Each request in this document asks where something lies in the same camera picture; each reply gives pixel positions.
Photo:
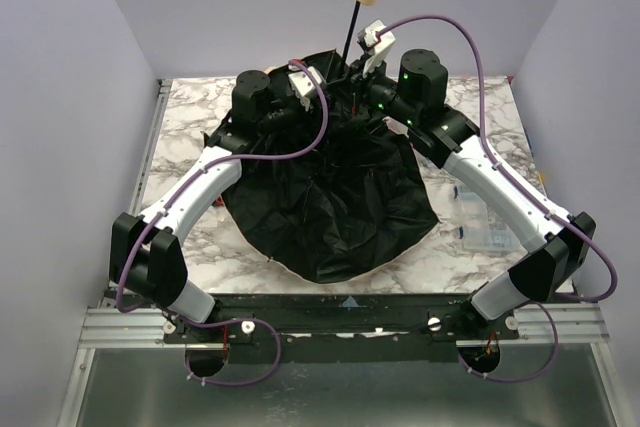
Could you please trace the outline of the beige umbrella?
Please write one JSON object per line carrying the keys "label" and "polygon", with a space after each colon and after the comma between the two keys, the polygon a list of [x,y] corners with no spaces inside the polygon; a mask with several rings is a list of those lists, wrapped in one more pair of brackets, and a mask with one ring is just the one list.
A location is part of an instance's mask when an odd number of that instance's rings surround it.
{"label": "beige umbrella", "polygon": [[354,61],[335,49],[298,61],[325,81],[308,112],[290,86],[289,66],[240,73],[230,110],[205,139],[234,154],[308,149],[291,160],[242,160],[240,179],[221,199],[253,248],[317,284],[394,260],[438,223],[407,137],[376,108],[352,113],[347,69]]}

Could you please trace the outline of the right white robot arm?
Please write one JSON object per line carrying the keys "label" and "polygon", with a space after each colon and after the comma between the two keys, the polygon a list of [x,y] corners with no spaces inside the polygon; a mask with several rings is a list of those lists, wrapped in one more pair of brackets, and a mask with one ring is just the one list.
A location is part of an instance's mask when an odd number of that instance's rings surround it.
{"label": "right white robot arm", "polygon": [[397,80],[367,54],[347,75],[357,101],[406,126],[412,146],[477,194],[526,249],[520,261],[471,295],[476,317],[492,321],[529,301],[546,302],[582,266],[594,219],[557,206],[499,155],[483,149],[479,127],[446,103],[448,72],[434,52],[405,52]]}

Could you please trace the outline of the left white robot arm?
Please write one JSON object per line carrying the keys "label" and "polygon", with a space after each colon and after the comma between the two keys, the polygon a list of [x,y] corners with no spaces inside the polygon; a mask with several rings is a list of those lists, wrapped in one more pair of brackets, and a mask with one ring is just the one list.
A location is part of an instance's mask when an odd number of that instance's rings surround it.
{"label": "left white robot arm", "polygon": [[[316,88],[318,84],[312,71],[310,72],[304,64],[298,61],[290,61],[289,77],[297,77],[301,80],[301,85]],[[122,313],[136,310],[142,304],[125,306],[124,290],[126,281],[132,279],[130,272],[133,269],[135,256],[140,251],[143,241],[147,238],[154,227],[159,227],[161,220],[165,222],[172,234],[178,239],[178,253],[181,254],[180,242],[186,239],[191,228],[205,213],[214,200],[226,189],[236,183],[242,175],[242,160],[251,161],[284,161],[291,160],[308,152],[305,148],[300,152],[279,155],[257,155],[257,154],[231,154],[221,147],[206,147],[205,152],[188,173],[176,184],[177,187],[169,197],[163,197],[161,201],[152,205],[151,213],[154,214],[150,220],[142,220],[144,226],[141,234],[134,239],[132,247],[125,247],[125,263],[123,273],[118,274],[118,286],[116,289],[116,307]],[[179,289],[175,300],[168,307],[163,307],[175,314],[181,315],[196,324],[204,323],[213,311],[214,298],[196,286],[193,282],[185,279],[177,281]]]}

